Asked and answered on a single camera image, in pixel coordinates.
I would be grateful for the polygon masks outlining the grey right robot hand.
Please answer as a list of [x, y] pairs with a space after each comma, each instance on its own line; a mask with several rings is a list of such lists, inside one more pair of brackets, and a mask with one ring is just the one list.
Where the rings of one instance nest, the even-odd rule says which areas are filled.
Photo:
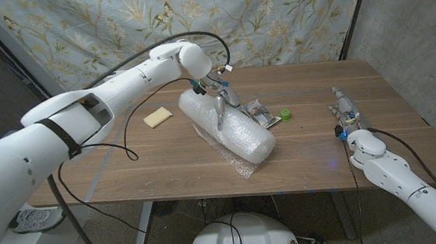
[[342, 141], [353, 131], [359, 130], [358, 112], [354, 109], [351, 100], [345, 96], [337, 87], [332, 88], [337, 104], [329, 106], [329, 111], [338, 119], [338, 126], [335, 135]]

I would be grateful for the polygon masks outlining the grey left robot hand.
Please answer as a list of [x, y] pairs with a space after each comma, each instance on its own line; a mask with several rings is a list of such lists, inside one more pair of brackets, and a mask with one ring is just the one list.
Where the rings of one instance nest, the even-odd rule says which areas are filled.
[[211, 71], [206, 76], [200, 79], [200, 83], [204, 88], [213, 89], [218, 93], [215, 97], [215, 112], [217, 113], [217, 130], [221, 131], [224, 125], [225, 104], [234, 108], [240, 108], [241, 101], [239, 95], [234, 91], [229, 83], [220, 78], [220, 72]]

